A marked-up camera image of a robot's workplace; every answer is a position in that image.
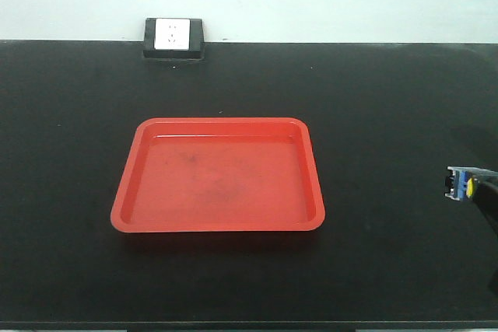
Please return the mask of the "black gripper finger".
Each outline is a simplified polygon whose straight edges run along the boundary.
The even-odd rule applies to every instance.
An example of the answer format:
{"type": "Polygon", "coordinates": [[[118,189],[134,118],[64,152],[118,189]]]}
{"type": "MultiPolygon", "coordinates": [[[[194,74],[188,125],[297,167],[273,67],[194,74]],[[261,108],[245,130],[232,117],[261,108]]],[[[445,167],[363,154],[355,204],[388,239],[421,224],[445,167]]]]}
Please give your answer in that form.
{"type": "Polygon", "coordinates": [[[497,235],[497,176],[473,176],[468,182],[468,197],[497,235]]]}

